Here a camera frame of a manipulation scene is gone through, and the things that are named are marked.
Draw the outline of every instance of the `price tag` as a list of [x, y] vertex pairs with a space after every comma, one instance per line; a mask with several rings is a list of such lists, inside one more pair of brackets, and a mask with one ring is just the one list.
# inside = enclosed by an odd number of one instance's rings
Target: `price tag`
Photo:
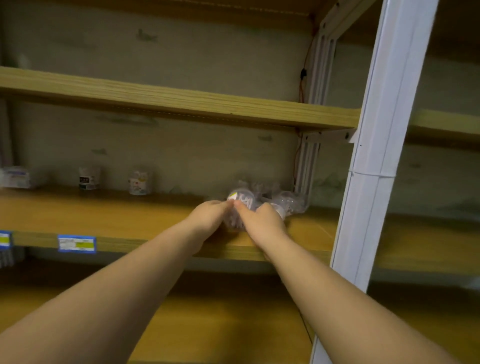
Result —
[[96, 253], [96, 237], [82, 235], [59, 235], [59, 252], [63, 253]]
[[0, 230], [0, 250], [10, 249], [12, 247], [12, 232]]

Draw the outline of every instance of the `bare skin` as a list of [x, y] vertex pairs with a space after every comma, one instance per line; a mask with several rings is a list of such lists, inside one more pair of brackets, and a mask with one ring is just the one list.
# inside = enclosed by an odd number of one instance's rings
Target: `bare skin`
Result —
[[[184, 221], [5, 330], [2, 363], [126, 363], [187, 260], [232, 205], [199, 205]], [[334, 364], [457, 363], [295, 244], [269, 204], [256, 212], [237, 202], [235, 208]]]

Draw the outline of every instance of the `person's left arm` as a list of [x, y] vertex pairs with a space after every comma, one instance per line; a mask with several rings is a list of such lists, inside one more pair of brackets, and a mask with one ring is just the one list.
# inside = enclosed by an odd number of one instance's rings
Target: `person's left arm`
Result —
[[5, 330], [2, 363], [126, 363], [187, 260], [232, 205], [199, 205], [182, 222]]

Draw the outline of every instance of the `forearm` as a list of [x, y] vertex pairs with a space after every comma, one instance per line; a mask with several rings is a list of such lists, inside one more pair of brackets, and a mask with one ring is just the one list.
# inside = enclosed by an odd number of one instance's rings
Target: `forearm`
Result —
[[456, 363], [289, 238], [265, 253], [334, 364]]
[[195, 233], [183, 221], [49, 301], [0, 335], [3, 360], [126, 362], [198, 244]]

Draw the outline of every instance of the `person's right arm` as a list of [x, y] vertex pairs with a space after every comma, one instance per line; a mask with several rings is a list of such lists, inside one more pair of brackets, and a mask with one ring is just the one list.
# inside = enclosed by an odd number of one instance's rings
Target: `person's right arm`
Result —
[[294, 243], [270, 204], [252, 212], [236, 201], [235, 208], [334, 364], [458, 363]]

